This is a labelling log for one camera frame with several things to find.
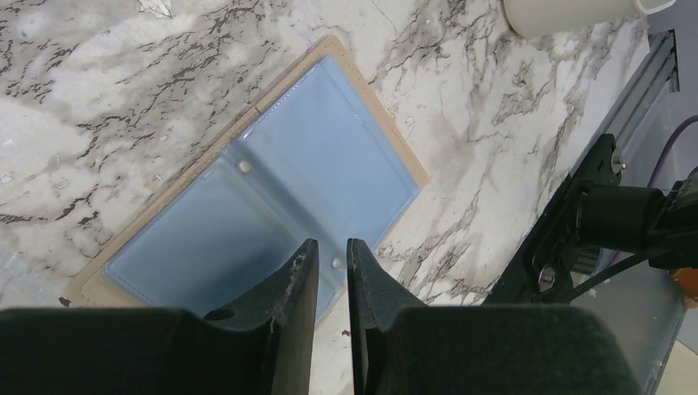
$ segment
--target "light blue panel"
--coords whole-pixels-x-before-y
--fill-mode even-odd
[[[245,172],[238,164],[249,164]],[[332,58],[313,66],[105,266],[152,305],[198,315],[320,246],[317,319],[344,287],[349,238],[375,247],[418,193]]]

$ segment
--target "brown cardboard frame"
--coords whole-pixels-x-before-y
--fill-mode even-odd
[[[320,59],[332,56],[346,73],[347,78],[359,92],[386,137],[393,144],[403,163],[414,178],[417,187],[422,189],[428,180],[424,168],[421,166],[407,142],[398,131],[393,119],[382,106],[373,89],[361,75],[358,67],[351,59],[351,55],[344,48],[342,42],[336,36],[330,35],[322,38],[316,45],[310,48],[296,63],[272,84],[261,99],[242,115],[226,132],[224,132],[182,175],[153,200],[146,209],[126,228],[117,235],[111,243],[107,244],[90,263],[88,263],[68,284],[67,297],[78,306],[113,306],[134,307],[144,306],[144,303],[131,295],[128,291],[116,285],[103,274],[102,268],[143,226],[157,215],[168,203],[179,195],[199,174],[202,173],[216,159],[218,153],[226,144],[248,125],[250,125],[261,113],[272,105],[291,85],[298,81]]]

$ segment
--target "white container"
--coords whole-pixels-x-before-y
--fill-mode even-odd
[[[511,27],[523,37],[571,31],[633,15],[649,15],[676,0],[504,0]]]

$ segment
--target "marble surface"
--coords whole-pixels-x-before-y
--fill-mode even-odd
[[[430,174],[382,264],[431,304],[478,303],[648,52],[644,19],[525,40],[499,0],[138,9],[0,6],[0,308],[59,306],[69,279],[326,34]],[[351,393],[348,328],[344,299],[316,332],[312,393]]]

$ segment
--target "marble table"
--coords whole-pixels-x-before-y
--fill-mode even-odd
[[[476,304],[648,52],[644,19],[525,40],[499,0],[138,8],[0,8],[0,308],[60,306],[69,279],[326,34],[430,175],[379,259],[430,304]],[[312,393],[351,393],[348,329],[345,298],[316,331]]]

